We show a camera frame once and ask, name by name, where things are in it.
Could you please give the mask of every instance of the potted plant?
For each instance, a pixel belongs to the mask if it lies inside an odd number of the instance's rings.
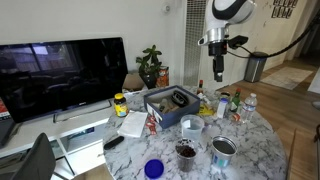
[[[146,54],[144,57],[137,57],[136,63],[140,64],[139,74],[148,89],[156,87],[157,77],[162,62],[159,62],[158,55],[162,53],[156,50],[156,45],[142,51]]]

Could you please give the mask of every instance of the dark box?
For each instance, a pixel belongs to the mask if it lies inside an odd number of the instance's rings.
[[[183,108],[163,114],[153,103],[160,103],[163,98],[169,99],[174,91],[183,93],[189,101],[189,104]],[[180,86],[172,86],[161,89],[144,96],[144,107],[149,114],[154,114],[157,122],[163,129],[166,129],[178,122],[182,116],[187,114],[196,114],[199,112],[200,99],[195,94],[183,89]]]

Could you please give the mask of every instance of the round table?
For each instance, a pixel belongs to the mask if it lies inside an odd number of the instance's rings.
[[[183,86],[192,93],[196,87]],[[146,112],[143,95],[156,91],[152,89],[127,98],[128,107],[134,111]],[[204,94],[213,103],[218,103],[219,92],[205,90]],[[157,157],[164,163],[164,173],[160,179],[285,179],[287,160],[282,143],[271,125],[257,112],[251,122],[238,124],[229,119],[213,119],[213,116],[202,117],[207,126],[198,142],[199,152],[188,173],[177,166],[175,142],[181,138],[180,123],[150,135],[145,126],[140,138],[125,138],[115,148],[105,151],[105,159],[110,174],[115,179],[147,179],[144,166],[149,159]],[[107,125],[104,143],[117,136],[123,118],[113,114]],[[234,141],[238,151],[225,169],[211,165],[212,138],[226,136]]]

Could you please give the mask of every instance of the tin can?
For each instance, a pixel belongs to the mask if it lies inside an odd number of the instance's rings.
[[[237,152],[237,147],[233,141],[224,136],[216,136],[212,141],[213,155],[212,164],[225,168],[230,164],[231,158]]]
[[[230,93],[229,93],[229,92],[222,92],[222,93],[220,94],[220,100],[221,100],[222,98],[225,98],[225,99],[228,100],[228,102],[230,102]]]
[[[234,113],[234,114],[232,115],[232,119],[233,119],[234,121],[240,121],[240,114]]]
[[[169,86],[169,67],[160,66],[159,77],[157,78],[157,87]]]

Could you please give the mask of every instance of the trash can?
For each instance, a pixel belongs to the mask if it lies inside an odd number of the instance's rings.
[[[264,65],[266,64],[267,58],[263,56],[268,56],[264,52],[254,52],[254,56],[249,58],[244,80],[248,82],[257,82],[260,80]]]

